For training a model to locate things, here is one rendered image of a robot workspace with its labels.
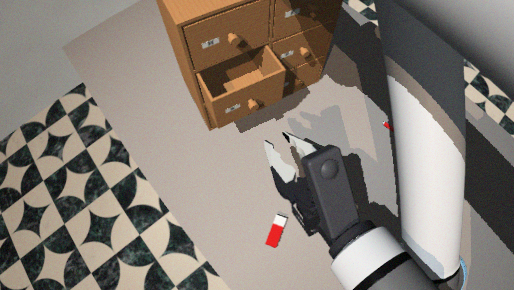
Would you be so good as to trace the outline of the brown wooden drawer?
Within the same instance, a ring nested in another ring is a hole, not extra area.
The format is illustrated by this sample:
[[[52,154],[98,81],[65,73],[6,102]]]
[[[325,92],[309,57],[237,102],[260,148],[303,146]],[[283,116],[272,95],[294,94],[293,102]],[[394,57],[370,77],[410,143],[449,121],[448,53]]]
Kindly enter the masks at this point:
[[[285,96],[300,88],[317,81],[324,56],[286,70],[283,95]],[[294,85],[295,83],[295,85]],[[296,88],[296,87],[297,88]]]
[[[209,111],[208,111],[207,106],[205,106],[205,108],[206,108],[206,111],[207,111],[207,116],[208,116],[209,123],[210,123],[211,127],[212,127],[212,128],[217,127],[217,126],[216,126],[216,124],[215,124],[215,122],[214,122],[214,120],[213,120],[213,118],[212,118],[212,116],[211,116],[211,114],[210,114],[210,113],[209,113]]]
[[[267,42],[269,8],[252,0],[181,26],[194,69]]]
[[[325,53],[333,20],[272,42],[272,51],[285,69]],[[308,56],[308,57],[307,57]]]
[[[195,76],[219,129],[282,100],[285,72],[265,44],[196,72]]]
[[[272,38],[336,16],[340,0],[275,0]]]

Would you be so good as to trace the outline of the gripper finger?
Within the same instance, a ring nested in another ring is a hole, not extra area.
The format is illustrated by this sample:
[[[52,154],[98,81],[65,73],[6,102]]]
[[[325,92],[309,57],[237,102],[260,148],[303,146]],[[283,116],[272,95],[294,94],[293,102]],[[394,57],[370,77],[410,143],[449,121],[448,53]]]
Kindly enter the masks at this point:
[[[299,153],[300,160],[302,159],[302,157],[320,149],[318,146],[313,145],[313,144],[311,144],[293,134],[290,134],[286,131],[283,131],[282,134],[284,135],[284,137],[286,138],[288,143],[295,146],[296,151]]]
[[[291,205],[296,204],[299,200],[293,191],[296,183],[295,169],[282,161],[272,143],[264,140],[264,147],[277,191],[284,199],[289,200]]]

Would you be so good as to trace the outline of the brown wooden chest of drawers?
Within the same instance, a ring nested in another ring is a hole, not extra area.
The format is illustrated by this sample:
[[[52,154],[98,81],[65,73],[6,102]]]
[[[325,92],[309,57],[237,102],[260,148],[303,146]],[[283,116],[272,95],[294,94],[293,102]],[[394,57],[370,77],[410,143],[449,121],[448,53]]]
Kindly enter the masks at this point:
[[[199,90],[199,86],[198,86],[198,83],[197,83],[197,80],[196,80],[196,76],[195,76],[196,72],[204,70],[204,69],[206,69],[208,67],[211,67],[211,66],[213,66],[215,64],[218,64],[220,62],[223,62],[225,60],[233,58],[233,57],[235,57],[237,55],[240,55],[242,53],[245,53],[245,52],[248,52],[248,51],[253,50],[255,48],[258,48],[260,46],[263,46],[265,44],[267,44],[268,47],[272,50],[272,42],[273,41],[276,41],[278,39],[281,39],[281,38],[284,38],[286,36],[292,35],[294,33],[303,31],[305,29],[314,27],[316,25],[328,22],[330,20],[333,20],[334,23],[333,23],[333,27],[332,27],[332,30],[331,30],[331,34],[330,34],[330,37],[329,37],[329,41],[328,41],[325,53],[286,69],[286,70],[289,70],[289,69],[294,68],[294,67],[296,67],[298,65],[301,65],[301,64],[306,63],[308,61],[311,61],[311,60],[313,60],[315,58],[318,58],[320,56],[324,56],[323,61],[322,61],[322,65],[321,65],[321,68],[320,68],[320,72],[319,72],[319,75],[318,75],[318,78],[317,78],[317,81],[316,81],[316,82],[319,82],[320,76],[321,76],[321,73],[322,73],[322,70],[323,70],[323,66],[324,66],[324,63],[325,63],[325,60],[326,60],[326,57],[327,57],[327,53],[328,53],[328,50],[329,50],[329,47],[330,47],[330,43],[331,43],[331,40],[332,40],[332,37],[333,37],[333,33],[334,33],[334,30],[335,30],[335,27],[336,27],[338,16],[339,16],[339,13],[340,13],[340,10],[341,10],[341,6],[342,6],[342,3],[343,3],[343,0],[340,0],[339,5],[338,5],[338,9],[337,9],[337,13],[336,13],[335,17],[327,19],[325,21],[313,24],[311,26],[302,28],[300,30],[297,30],[297,31],[291,32],[289,34],[286,34],[286,35],[283,35],[281,37],[273,39],[272,38],[272,34],[273,34],[273,18],[274,18],[274,1],[275,0],[270,0],[269,30],[268,30],[268,41],[267,42],[262,43],[262,44],[257,45],[257,46],[254,46],[252,48],[249,48],[247,50],[244,50],[242,52],[239,52],[237,54],[234,54],[232,56],[224,58],[222,60],[219,60],[219,61],[217,61],[215,63],[207,65],[207,66],[205,66],[203,68],[200,68],[198,70],[195,70],[194,67],[192,66],[192,63],[191,63],[191,59],[190,59],[190,56],[189,56],[189,52],[188,52],[188,49],[187,49],[187,45],[186,45],[186,42],[185,42],[185,39],[184,39],[184,35],[183,35],[183,32],[182,32],[181,26],[186,25],[186,24],[191,23],[191,22],[194,22],[196,20],[202,19],[204,17],[210,16],[212,14],[221,12],[223,10],[226,10],[226,9],[238,6],[240,4],[249,2],[249,1],[252,1],[252,0],[156,0],[158,8],[159,8],[161,16],[162,16],[162,19],[164,17],[163,22],[164,22],[167,34],[169,36],[169,39],[170,39],[170,42],[171,42],[171,45],[172,45],[174,53],[176,51],[176,54],[177,54],[176,59],[177,59],[180,71],[182,73],[184,82],[185,82],[187,88],[189,88],[189,86],[190,86],[191,96],[192,96],[192,98],[193,98],[193,100],[194,100],[198,110],[200,111],[203,119],[206,118],[206,123],[208,124],[207,127],[208,127],[209,131],[211,131],[211,130],[217,128],[217,127],[212,128],[210,123],[209,123],[209,119],[208,119],[208,116],[207,116],[207,113],[206,113],[206,110],[205,110],[205,106],[206,105],[205,105],[205,103],[203,103],[204,101],[202,100],[202,96],[201,96],[201,93],[200,93],[200,90]],[[171,38],[171,37],[173,37],[173,38]],[[185,66],[181,68],[183,62],[184,62]],[[316,83],[316,82],[314,82],[314,83]],[[314,83],[312,83],[312,84],[314,84]],[[312,84],[309,84],[307,86],[310,86]],[[305,86],[305,87],[307,87],[307,86]],[[305,87],[303,87],[303,88],[305,88]],[[298,90],[301,90],[303,88],[300,88]],[[296,91],[298,91],[298,90],[296,90]],[[296,91],[294,91],[294,92],[296,92]],[[294,92],[291,92],[291,93],[289,93],[287,95],[290,95],[290,94],[292,94]],[[197,93],[198,93],[198,95],[197,95]],[[287,95],[285,95],[285,96],[287,96]],[[282,96],[282,98],[285,97],[285,96]],[[200,101],[199,101],[199,99],[200,99]]]

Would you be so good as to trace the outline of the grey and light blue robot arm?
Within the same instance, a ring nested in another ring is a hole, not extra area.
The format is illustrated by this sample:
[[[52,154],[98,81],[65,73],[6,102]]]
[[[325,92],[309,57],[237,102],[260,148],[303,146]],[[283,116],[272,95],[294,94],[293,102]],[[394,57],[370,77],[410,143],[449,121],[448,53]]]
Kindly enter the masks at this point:
[[[392,113],[402,243],[386,227],[373,228],[348,243],[331,270],[345,290],[462,290],[463,57],[514,102],[514,0],[374,5]],[[359,223],[340,148],[326,145],[301,164],[324,232],[335,239]]]

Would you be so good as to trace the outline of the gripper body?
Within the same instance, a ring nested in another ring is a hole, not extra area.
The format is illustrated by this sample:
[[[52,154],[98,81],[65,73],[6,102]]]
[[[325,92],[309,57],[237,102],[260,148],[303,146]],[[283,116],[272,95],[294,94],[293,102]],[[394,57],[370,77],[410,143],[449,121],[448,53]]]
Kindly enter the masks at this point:
[[[355,226],[347,230],[345,233],[341,234],[341,236],[332,239],[323,230],[310,188],[306,180],[306,176],[303,178],[297,177],[297,182],[295,183],[293,189],[296,199],[299,200],[296,203],[296,208],[303,218],[300,216],[300,214],[293,205],[291,206],[292,213],[294,214],[294,216],[296,217],[296,219],[303,227],[308,236],[320,233],[320,235],[323,237],[328,246],[332,246],[332,248],[329,249],[329,254],[334,260],[335,257],[339,254],[339,252],[348,243],[350,243],[353,239],[355,239],[362,233],[370,229],[373,229],[376,226],[372,223],[371,220],[365,220],[363,222],[356,224]]]

